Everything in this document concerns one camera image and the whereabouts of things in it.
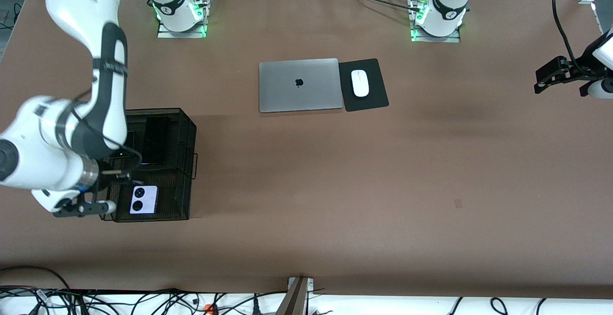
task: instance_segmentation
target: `black phone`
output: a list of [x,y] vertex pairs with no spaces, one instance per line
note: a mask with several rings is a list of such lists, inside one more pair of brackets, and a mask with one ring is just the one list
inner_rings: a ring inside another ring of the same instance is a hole
[[142,164],[164,164],[170,117],[147,117],[143,137]]

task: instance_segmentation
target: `metal mounting plate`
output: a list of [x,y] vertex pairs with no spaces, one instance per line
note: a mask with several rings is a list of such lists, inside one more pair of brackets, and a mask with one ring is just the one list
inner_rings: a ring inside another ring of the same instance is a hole
[[[407,0],[407,4],[409,7],[416,7],[420,10],[424,8],[427,0]],[[425,30],[415,23],[417,16],[420,12],[409,11],[409,23],[411,25],[411,41],[419,41],[419,42],[451,42],[451,43],[459,43],[460,42],[460,29],[456,28],[453,33],[449,36],[438,37],[432,36],[425,32]]]
[[202,20],[196,23],[191,29],[184,32],[174,32],[167,29],[160,21],[158,25],[158,38],[204,38],[208,28],[208,15],[211,10],[211,0],[202,0],[198,3],[205,4],[202,8],[195,9],[195,12],[202,15]]

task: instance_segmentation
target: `white floor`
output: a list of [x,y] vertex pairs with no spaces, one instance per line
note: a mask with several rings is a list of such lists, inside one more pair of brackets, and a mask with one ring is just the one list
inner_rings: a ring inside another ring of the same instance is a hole
[[[97,296],[105,302],[121,302],[125,304],[133,304],[141,295],[105,295]],[[247,300],[253,296],[252,293],[230,294],[223,297],[217,306],[224,308],[226,306],[234,306],[243,300]],[[283,299],[283,294],[269,295],[260,298],[260,311],[264,315],[274,313]],[[198,295],[191,294],[184,297],[185,300],[191,302],[199,298],[198,309],[203,309],[205,304],[210,304],[213,301],[212,293],[200,293]],[[134,314],[160,315],[162,307],[156,314],[153,311],[169,298],[166,295],[155,297],[152,300],[139,304]],[[383,297],[383,296],[341,296],[341,295],[312,295],[309,300],[308,315],[313,315],[315,311],[325,313],[332,311],[332,315],[380,315],[380,314],[403,314],[403,315],[448,315],[456,302],[455,297]],[[536,305],[539,302],[538,298],[502,298],[508,313],[510,315],[534,315],[536,313]],[[85,297],[85,302],[90,302],[91,299]],[[54,305],[62,305],[63,303],[57,297],[50,297],[49,302]],[[23,315],[28,314],[36,305],[34,297],[9,297],[0,300],[0,314],[3,315]],[[103,305],[97,305],[99,309],[103,309],[110,314],[115,314],[112,309],[105,308]],[[113,305],[119,315],[128,315],[131,313],[132,305]],[[246,315],[251,315],[253,311],[253,303],[246,302],[243,306],[238,307],[238,310]],[[226,310],[219,311],[220,315],[225,315]],[[40,309],[40,314],[45,314],[43,309]],[[50,309],[49,315],[65,315],[66,309]],[[196,312],[197,315],[202,315],[202,311]],[[168,315],[191,315],[191,309],[186,306],[175,305],[168,311]],[[484,297],[466,297],[458,305],[455,315],[492,315],[496,314],[490,306],[490,298]],[[570,299],[547,299],[541,306],[539,315],[603,315],[613,314],[613,300],[570,300]],[[90,309],[90,315],[104,315],[104,313]],[[228,315],[240,315],[236,311],[230,311]]]
[[[0,23],[4,23],[9,27],[13,26],[13,18],[15,18],[15,13],[13,12],[13,4],[19,3],[23,4],[24,0],[0,0],[0,11],[6,10],[9,12],[9,16],[6,21]],[[6,49],[7,44],[9,43],[9,38],[11,37],[10,29],[0,29],[0,60],[2,60],[2,55],[4,54],[4,50]]]

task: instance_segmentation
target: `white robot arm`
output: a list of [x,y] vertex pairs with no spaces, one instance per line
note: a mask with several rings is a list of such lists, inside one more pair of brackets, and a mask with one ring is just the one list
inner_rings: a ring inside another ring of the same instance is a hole
[[[153,1],[172,7],[160,16],[169,29],[185,30],[197,22],[195,13],[190,15],[194,0]],[[78,216],[111,213],[112,202],[73,206],[73,200],[96,184],[101,175],[96,160],[118,149],[127,134],[127,40],[118,25],[120,0],[45,2],[53,21],[91,53],[91,99],[36,96],[25,101],[0,134],[0,184],[31,189],[55,214],[67,209]]]

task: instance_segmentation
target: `white phone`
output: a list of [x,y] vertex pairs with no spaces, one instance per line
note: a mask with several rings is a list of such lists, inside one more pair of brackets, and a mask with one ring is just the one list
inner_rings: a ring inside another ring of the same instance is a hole
[[153,214],[157,203],[157,186],[134,186],[130,214]]

